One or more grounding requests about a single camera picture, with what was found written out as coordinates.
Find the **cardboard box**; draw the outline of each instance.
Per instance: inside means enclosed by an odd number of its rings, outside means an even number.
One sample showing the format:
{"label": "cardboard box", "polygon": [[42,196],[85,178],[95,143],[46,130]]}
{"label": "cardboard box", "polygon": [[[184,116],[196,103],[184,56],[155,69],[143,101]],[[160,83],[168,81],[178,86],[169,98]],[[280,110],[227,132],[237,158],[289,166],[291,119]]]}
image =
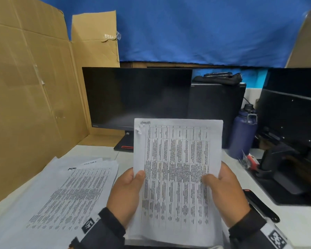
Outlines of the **cardboard box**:
{"label": "cardboard box", "polygon": [[[92,130],[82,66],[120,67],[116,12],[0,0],[0,201]],[[109,134],[122,135],[109,130]]]}

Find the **monitor screen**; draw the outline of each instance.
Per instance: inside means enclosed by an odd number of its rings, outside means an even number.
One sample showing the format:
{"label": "monitor screen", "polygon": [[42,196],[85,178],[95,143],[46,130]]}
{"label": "monitor screen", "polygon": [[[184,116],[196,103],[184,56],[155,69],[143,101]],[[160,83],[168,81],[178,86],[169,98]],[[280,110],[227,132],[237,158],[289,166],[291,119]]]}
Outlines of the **monitor screen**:
{"label": "monitor screen", "polygon": [[93,127],[133,130],[135,118],[187,118],[192,69],[82,69]]}

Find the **hand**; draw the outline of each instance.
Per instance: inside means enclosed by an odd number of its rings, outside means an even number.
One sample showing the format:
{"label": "hand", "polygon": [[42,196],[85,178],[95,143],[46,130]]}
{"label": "hand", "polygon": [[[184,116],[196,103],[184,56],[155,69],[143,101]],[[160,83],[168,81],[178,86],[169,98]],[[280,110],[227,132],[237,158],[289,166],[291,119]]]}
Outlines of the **hand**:
{"label": "hand", "polygon": [[133,168],[130,168],[116,180],[109,195],[106,207],[125,229],[136,212],[144,179],[143,170],[138,171],[134,178]]}
{"label": "hand", "polygon": [[202,176],[202,182],[211,188],[213,201],[229,228],[250,211],[241,185],[226,163],[221,162],[219,179],[208,174]]}

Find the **monitor stand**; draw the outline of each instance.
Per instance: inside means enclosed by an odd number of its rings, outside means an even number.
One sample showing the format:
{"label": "monitor stand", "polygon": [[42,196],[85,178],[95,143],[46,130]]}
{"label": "monitor stand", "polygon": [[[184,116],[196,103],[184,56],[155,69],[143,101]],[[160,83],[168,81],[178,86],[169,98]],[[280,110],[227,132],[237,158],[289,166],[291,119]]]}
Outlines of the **monitor stand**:
{"label": "monitor stand", "polygon": [[126,134],[114,147],[115,151],[133,152],[134,151],[134,131],[126,131]]}

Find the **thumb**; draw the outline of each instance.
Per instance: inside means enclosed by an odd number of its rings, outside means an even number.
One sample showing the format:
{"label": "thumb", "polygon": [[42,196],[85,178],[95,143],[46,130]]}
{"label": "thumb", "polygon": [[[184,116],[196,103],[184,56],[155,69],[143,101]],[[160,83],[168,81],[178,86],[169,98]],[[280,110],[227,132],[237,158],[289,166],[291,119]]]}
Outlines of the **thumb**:
{"label": "thumb", "polygon": [[209,186],[212,190],[215,189],[219,181],[220,180],[212,174],[207,174],[207,175],[202,176],[203,184]]}
{"label": "thumb", "polygon": [[131,182],[132,187],[139,192],[141,190],[142,185],[143,185],[144,179],[145,179],[144,170],[138,171],[135,178]]}

